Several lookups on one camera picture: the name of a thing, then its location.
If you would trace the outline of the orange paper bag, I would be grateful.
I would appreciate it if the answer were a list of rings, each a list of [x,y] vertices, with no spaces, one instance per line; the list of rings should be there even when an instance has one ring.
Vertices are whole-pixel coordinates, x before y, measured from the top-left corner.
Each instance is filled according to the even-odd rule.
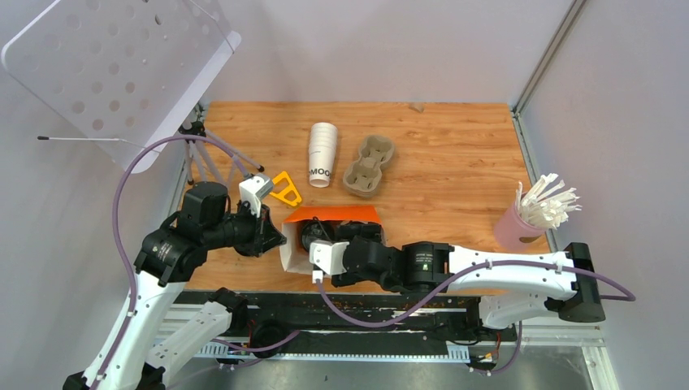
[[[312,220],[332,225],[335,239],[330,242],[334,243],[338,242],[336,241],[336,226],[343,222],[374,222],[382,225],[382,220],[373,206],[301,206],[281,225],[281,232],[287,238],[287,242],[279,248],[284,271],[307,274],[314,267],[309,261],[309,252],[306,252],[300,243],[302,226]]]

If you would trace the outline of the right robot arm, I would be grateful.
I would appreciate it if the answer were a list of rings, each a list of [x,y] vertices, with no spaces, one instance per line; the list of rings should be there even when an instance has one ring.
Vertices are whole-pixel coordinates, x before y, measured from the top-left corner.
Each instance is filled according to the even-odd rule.
[[[419,241],[401,248],[386,246],[373,232],[379,226],[348,223],[335,242],[313,242],[310,261],[335,286],[361,281],[392,293],[421,293],[405,313],[383,322],[351,318],[359,327],[391,327],[410,317],[439,293],[462,289],[498,289],[464,317],[467,334],[484,339],[495,329],[554,312],[572,323],[605,320],[597,278],[587,245],[573,243],[554,253],[493,253],[460,245]]]

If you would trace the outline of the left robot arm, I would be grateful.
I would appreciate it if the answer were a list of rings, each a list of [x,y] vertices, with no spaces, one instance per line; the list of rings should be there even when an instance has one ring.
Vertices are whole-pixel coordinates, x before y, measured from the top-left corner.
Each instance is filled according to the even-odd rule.
[[[179,370],[209,343],[226,332],[242,334],[249,325],[248,301],[221,288],[171,336],[157,342],[162,321],[184,291],[209,251],[233,248],[259,257],[286,241],[271,222],[262,199],[272,180],[254,175],[239,184],[236,213],[228,209],[225,185],[199,182],[185,195],[181,210],[142,242],[134,262],[137,291],[125,301],[117,322],[128,323],[123,336],[114,328],[102,350],[84,371],[66,378],[66,389],[164,389]]]

